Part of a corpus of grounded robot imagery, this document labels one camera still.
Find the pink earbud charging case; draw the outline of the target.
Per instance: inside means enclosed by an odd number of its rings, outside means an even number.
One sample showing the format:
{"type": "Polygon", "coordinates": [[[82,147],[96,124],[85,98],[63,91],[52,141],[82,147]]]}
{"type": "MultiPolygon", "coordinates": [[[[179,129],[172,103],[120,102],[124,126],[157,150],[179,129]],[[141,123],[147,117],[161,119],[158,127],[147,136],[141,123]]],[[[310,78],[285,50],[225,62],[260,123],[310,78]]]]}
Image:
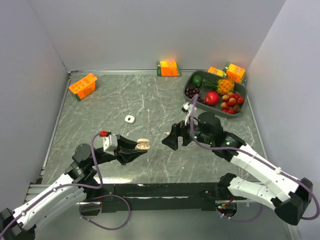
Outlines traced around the pink earbud charging case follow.
{"type": "Polygon", "coordinates": [[[136,141],[135,148],[138,150],[148,151],[151,148],[151,141],[147,138],[139,138],[136,141]]]}

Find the white earbud charging case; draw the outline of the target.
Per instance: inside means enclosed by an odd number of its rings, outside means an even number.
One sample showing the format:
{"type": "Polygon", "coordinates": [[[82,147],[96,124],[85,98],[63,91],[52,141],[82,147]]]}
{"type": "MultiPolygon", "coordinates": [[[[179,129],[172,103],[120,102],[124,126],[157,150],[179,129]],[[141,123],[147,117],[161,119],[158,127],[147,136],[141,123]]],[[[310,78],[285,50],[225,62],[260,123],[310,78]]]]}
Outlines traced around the white earbud charging case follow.
{"type": "Polygon", "coordinates": [[[128,124],[134,124],[136,121],[136,118],[132,115],[126,115],[124,121],[128,124]]]}

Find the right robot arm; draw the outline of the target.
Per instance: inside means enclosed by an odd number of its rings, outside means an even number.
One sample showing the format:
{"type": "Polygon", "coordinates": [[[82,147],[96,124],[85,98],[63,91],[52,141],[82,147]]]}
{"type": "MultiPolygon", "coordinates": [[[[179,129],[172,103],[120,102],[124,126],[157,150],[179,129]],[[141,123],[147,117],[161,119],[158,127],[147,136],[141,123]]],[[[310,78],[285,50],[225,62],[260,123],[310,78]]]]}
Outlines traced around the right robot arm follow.
{"type": "Polygon", "coordinates": [[[250,182],[227,173],[220,178],[218,193],[223,199],[232,196],[258,202],[270,209],[287,224],[296,226],[312,199],[313,183],[307,178],[289,175],[261,157],[237,135],[225,131],[213,113],[203,112],[195,123],[187,117],[171,126],[162,144],[177,150],[178,138],[186,147],[194,141],[198,146],[211,150],[216,156],[245,170],[259,182],[250,182]]]}

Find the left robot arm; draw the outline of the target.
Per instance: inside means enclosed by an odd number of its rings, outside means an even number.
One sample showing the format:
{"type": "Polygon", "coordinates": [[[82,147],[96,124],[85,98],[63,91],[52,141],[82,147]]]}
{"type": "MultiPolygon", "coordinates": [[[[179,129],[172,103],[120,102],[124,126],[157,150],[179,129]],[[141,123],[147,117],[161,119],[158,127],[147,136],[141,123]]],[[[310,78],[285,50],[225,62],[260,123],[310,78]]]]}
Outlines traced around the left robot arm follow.
{"type": "Polygon", "coordinates": [[[100,131],[94,137],[102,138],[102,147],[95,148],[93,143],[78,145],[72,164],[53,184],[22,206],[1,211],[2,240],[35,239],[35,229],[41,220],[49,219],[67,204],[93,201],[98,197],[103,188],[100,164],[117,160],[126,165],[151,148],[147,138],[132,141],[110,131],[100,131]]]}

